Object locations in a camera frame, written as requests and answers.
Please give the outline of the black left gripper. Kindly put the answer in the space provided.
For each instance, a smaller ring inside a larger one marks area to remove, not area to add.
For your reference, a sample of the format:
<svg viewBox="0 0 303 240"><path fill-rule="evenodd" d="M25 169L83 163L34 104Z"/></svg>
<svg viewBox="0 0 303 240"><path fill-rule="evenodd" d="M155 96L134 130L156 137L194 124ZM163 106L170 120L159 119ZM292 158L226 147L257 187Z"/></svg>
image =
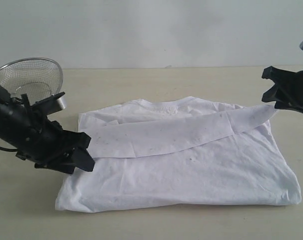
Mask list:
<svg viewBox="0 0 303 240"><path fill-rule="evenodd" d="M64 130L57 121L46 120L40 132L29 129L16 157L46 169L72 175L76 168L92 172L94 159L86 150L91 137L85 132Z"/></svg>

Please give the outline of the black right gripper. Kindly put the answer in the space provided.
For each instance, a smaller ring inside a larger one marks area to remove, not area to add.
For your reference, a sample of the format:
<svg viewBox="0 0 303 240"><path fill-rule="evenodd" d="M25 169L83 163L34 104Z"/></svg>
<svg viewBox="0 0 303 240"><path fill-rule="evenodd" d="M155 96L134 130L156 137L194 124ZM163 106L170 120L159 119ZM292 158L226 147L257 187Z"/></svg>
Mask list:
<svg viewBox="0 0 303 240"><path fill-rule="evenodd" d="M293 72L269 66L263 70L261 78L272 80L274 83L282 81L284 88L281 91L279 86L274 84L263 93L263 103L280 102L283 92L285 100L282 100L280 110L303 110L303 70Z"/></svg>

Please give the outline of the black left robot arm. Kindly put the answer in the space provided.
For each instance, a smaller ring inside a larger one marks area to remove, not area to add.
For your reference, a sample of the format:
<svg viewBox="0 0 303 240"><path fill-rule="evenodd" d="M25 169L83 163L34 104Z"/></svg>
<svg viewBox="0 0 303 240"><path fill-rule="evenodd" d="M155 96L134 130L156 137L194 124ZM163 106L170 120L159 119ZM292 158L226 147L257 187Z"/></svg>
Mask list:
<svg viewBox="0 0 303 240"><path fill-rule="evenodd" d="M76 168L92 172L95 161L88 153L91 137L64 130L48 115L64 109L64 92L31 104L27 94L11 97L0 85L0 139L14 148L0 147L34 163L36 169L73 174Z"/></svg>

